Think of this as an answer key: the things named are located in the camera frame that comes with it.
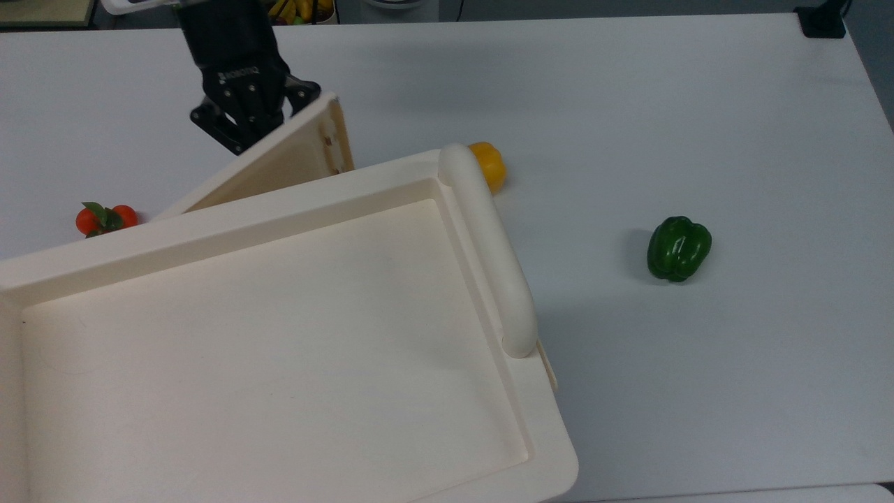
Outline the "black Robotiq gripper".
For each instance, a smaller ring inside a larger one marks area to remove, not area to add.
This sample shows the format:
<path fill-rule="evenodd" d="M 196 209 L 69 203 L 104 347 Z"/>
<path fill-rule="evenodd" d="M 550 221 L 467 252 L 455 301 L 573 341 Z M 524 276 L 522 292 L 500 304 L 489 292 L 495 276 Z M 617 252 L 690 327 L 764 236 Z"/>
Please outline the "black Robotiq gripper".
<path fill-rule="evenodd" d="M 262 2 L 182 1 L 175 17 L 204 92 L 189 118 L 234 155 L 282 125 L 284 97 L 294 117 L 321 96 L 319 83 L 286 75 Z"/>

